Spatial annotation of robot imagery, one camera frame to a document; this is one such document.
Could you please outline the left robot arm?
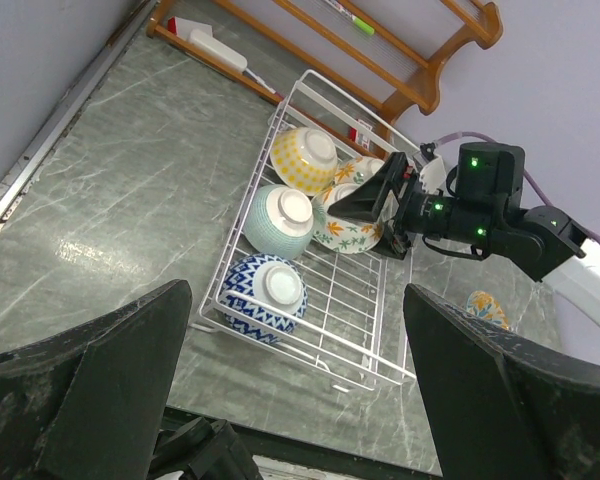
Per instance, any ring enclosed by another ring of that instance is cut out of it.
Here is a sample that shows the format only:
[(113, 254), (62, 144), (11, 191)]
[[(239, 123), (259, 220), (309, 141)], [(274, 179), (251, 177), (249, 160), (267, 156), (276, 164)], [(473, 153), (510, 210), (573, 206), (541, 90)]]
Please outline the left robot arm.
[[(257, 456), (362, 479), (416, 472), (166, 406), (192, 294), (173, 280), (0, 353), (0, 479), (257, 479)], [(600, 479), (600, 365), (409, 284), (407, 339), (445, 479)]]

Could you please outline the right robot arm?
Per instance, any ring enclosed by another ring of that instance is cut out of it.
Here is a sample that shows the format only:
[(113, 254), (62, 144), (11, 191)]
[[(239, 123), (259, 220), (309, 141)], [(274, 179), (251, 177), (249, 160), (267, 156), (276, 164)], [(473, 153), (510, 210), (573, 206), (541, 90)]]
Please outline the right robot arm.
[(382, 223), (375, 253), (402, 260), (416, 237), (431, 250), (440, 239), (462, 243), (470, 249), (466, 259), (511, 260), (600, 327), (600, 240), (553, 205), (521, 207), (524, 163), (521, 147), (497, 142), (462, 144), (451, 171), (432, 145), (412, 156), (393, 152), (328, 212), (374, 223), (393, 198), (395, 212)]

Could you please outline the yellow star floral bowl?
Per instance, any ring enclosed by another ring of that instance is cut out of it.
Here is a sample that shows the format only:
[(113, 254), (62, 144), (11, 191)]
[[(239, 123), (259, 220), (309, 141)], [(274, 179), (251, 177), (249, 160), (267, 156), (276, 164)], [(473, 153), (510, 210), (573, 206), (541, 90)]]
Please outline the yellow star floral bowl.
[(336, 170), (335, 184), (361, 185), (373, 177), (384, 165), (375, 157), (361, 156), (343, 162)]

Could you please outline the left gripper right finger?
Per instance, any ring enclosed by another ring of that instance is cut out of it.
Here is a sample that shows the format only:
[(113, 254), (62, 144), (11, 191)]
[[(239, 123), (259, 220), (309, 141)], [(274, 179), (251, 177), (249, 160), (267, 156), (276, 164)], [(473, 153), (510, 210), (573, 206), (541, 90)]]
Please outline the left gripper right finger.
[(600, 366), (414, 283), (407, 340), (446, 479), (600, 479)]

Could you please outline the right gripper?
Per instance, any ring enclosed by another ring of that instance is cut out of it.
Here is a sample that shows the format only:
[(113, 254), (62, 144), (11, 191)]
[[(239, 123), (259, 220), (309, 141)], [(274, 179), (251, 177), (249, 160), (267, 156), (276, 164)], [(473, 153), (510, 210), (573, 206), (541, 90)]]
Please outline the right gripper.
[(374, 175), (335, 201), (327, 212), (335, 217), (373, 223), (385, 204), (396, 203), (391, 215), (383, 221), (383, 236), (379, 254), (391, 259), (404, 259), (413, 246), (416, 230), (412, 226), (417, 216), (417, 199), (424, 194), (420, 175), (409, 163), (407, 154), (393, 152)]

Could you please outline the white wire dish rack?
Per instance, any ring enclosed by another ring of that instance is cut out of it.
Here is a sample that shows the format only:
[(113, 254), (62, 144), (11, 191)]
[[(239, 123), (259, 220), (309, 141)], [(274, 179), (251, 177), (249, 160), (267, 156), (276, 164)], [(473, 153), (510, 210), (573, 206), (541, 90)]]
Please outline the white wire dish rack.
[(362, 104), (324, 75), (306, 70), (269, 119), (262, 143), (237, 215), (216, 264), (212, 279), (191, 322), (206, 333), (225, 333), (259, 347), (329, 379), (339, 391), (372, 391), (400, 385), (414, 378), (408, 368), (406, 331), (402, 320), (385, 314), (387, 273), (390, 263), (372, 252), (346, 255), (312, 242), (295, 266), (308, 290), (308, 307), (293, 333), (281, 333), (270, 345), (231, 328), (228, 318), (244, 320), (228, 304), (230, 291), (221, 289), (229, 268), (254, 253), (243, 235), (243, 226), (256, 190), (277, 182), (269, 159), (275, 136), (297, 127), (327, 128), (311, 117), (312, 111), (352, 126), (349, 108)]

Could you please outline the yellow sun pattern bowl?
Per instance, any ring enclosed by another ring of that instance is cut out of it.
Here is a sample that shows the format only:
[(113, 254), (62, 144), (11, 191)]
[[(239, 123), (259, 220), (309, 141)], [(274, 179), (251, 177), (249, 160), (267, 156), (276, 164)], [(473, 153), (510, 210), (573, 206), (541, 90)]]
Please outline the yellow sun pattern bowl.
[(338, 166), (330, 136), (308, 127), (278, 133), (269, 156), (278, 177), (309, 197), (331, 184)]

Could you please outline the orange blue floral bowl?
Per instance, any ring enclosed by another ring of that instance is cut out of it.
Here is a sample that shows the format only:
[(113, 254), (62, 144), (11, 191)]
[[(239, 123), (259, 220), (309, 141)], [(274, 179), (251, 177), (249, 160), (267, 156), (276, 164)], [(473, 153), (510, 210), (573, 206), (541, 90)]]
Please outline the orange blue floral bowl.
[(472, 292), (466, 302), (466, 311), (484, 321), (505, 330), (510, 329), (509, 321), (499, 302), (485, 291)]

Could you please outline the pale green celadon bowl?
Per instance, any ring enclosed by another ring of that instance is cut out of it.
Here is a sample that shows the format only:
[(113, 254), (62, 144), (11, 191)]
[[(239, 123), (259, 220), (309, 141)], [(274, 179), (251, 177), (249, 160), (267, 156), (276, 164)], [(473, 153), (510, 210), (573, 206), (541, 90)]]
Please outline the pale green celadon bowl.
[(314, 232), (313, 207), (299, 190), (285, 185), (259, 187), (242, 233), (260, 253), (294, 260), (307, 249)]

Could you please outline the red blue zigzag bowl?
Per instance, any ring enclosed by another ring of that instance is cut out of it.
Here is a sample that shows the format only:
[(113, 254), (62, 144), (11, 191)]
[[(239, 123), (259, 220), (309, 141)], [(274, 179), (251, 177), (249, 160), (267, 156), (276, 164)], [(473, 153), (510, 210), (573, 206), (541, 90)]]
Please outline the red blue zigzag bowl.
[(225, 320), (235, 331), (261, 343), (274, 345), (276, 334), (265, 331), (267, 325), (292, 334), (296, 322), (302, 319), (308, 306), (306, 283), (298, 269), (288, 260), (273, 254), (258, 253), (234, 262), (222, 282), (221, 293), (234, 291), (260, 301), (262, 305), (227, 294), (221, 303), (249, 317), (244, 320), (225, 314)]

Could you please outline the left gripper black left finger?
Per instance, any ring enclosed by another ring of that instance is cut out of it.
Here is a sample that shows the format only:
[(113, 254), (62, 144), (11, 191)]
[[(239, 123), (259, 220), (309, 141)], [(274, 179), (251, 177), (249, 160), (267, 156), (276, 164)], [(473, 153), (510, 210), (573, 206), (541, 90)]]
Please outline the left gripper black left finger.
[(185, 280), (0, 353), (0, 479), (143, 479), (192, 305)]

